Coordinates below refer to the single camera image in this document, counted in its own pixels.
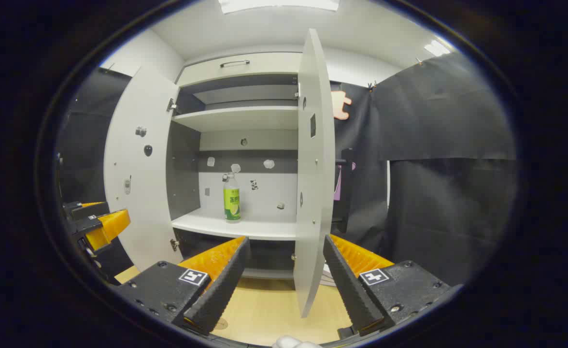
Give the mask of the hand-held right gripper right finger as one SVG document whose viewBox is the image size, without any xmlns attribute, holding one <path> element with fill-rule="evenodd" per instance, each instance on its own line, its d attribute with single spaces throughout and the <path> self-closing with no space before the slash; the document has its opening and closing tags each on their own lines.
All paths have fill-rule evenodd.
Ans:
<svg viewBox="0 0 568 348">
<path fill-rule="evenodd" d="M 452 295 L 451 286 L 416 262 L 391 262 L 339 236 L 326 237 L 323 253 L 360 336 L 410 321 Z"/>
</svg>

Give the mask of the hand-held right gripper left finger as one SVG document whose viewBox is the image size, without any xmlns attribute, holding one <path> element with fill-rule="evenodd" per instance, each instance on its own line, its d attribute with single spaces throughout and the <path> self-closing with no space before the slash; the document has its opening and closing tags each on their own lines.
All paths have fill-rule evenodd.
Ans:
<svg viewBox="0 0 568 348">
<path fill-rule="evenodd" d="M 228 306 L 249 256 L 249 239 L 240 236 L 178 264 L 158 261 L 116 290 L 156 319 L 209 334 Z"/>
</svg>

